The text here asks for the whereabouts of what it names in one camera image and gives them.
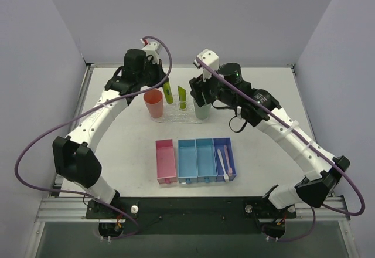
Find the yellow-green toothpaste tube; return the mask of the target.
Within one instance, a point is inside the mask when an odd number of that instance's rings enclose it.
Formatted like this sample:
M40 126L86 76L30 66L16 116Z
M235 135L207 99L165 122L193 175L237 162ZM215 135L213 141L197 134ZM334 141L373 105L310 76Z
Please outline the yellow-green toothpaste tube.
M178 96L179 96L179 107L181 110L186 110L186 90L178 86Z
M172 104L173 103L173 95L172 95L171 86L170 86L169 82L165 82L163 84L162 88L163 88L163 93L164 93L166 102L168 104Z

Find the green plastic cup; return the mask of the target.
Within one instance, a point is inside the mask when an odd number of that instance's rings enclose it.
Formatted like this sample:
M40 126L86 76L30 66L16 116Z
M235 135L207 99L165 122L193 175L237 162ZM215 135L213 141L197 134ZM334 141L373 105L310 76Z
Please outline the green plastic cup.
M206 120L210 115L210 104L204 104L203 106L199 107L196 100L193 101L194 104L194 110L195 110L195 116L199 120Z

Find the orange plastic cup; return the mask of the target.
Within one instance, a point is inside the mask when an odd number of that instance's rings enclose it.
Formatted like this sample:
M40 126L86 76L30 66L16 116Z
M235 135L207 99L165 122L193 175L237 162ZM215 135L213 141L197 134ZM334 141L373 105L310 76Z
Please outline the orange plastic cup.
M163 115L163 94L157 89L144 93L144 102L152 118L159 118Z

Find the clear textured plastic box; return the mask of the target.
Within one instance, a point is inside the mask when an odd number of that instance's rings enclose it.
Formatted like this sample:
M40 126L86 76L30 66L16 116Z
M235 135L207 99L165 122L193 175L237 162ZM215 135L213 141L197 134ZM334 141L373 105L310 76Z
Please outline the clear textured plastic box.
M193 122L196 119L193 99L190 95L186 96L186 110L183 111L179 107L179 96L173 94L173 103L165 103L163 105L163 117L173 122Z

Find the pink toothbrush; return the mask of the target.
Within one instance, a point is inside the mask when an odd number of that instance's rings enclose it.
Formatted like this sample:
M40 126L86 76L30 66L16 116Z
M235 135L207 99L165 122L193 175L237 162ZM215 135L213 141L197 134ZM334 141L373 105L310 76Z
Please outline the pink toothbrush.
M229 151L228 151L227 145L224 145L224 153L225 153L226 162L227 162L227 173L228 173L228 176L230 176L233 174L233 169L230 166Z

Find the white toothbrush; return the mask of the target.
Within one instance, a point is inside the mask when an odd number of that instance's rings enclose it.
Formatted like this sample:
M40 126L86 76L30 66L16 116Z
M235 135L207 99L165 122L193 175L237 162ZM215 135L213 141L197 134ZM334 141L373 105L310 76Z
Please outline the white toothbrush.
M220 149L217 149L217 155L219 157L219 161L220 161L220 164L221 164L221 168L223 170L223 178L224 178L224 181L225 182L229 182L229 176L225 170L225 166L224 166L224 161L223 161L223 156L222 156L222 153L221 153L221 150Z

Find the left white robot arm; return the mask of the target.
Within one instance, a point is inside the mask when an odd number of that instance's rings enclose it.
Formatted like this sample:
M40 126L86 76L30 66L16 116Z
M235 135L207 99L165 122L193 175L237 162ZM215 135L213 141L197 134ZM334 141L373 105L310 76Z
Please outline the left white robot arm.
M157 43L128 50L123 66L106 83L96 103L97 110L52 144L57 174L101 200L99 210L108 218L120 212L120 203L115 199L118 192L102 177L102 166L94 153L112 122L141 88L155 86L165 77L159 50Z

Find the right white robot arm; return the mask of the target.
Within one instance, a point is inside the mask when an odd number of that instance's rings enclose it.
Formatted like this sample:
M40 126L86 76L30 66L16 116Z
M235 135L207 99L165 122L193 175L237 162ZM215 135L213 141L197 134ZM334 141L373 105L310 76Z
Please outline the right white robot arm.
M276 209L285 209L304 202L314 208L323 205L346 171L350 161L345 156L336 157L321 148L292 120L279 101L264 89L253 88L241 75L238 63L219 67L223 80L237 88L229 88L224 81L202 75L190 79L191 95L199 106L224 103L225 109L234 110L246 124L268 135L301 168L304 178L297 184L273 186L265 197Z

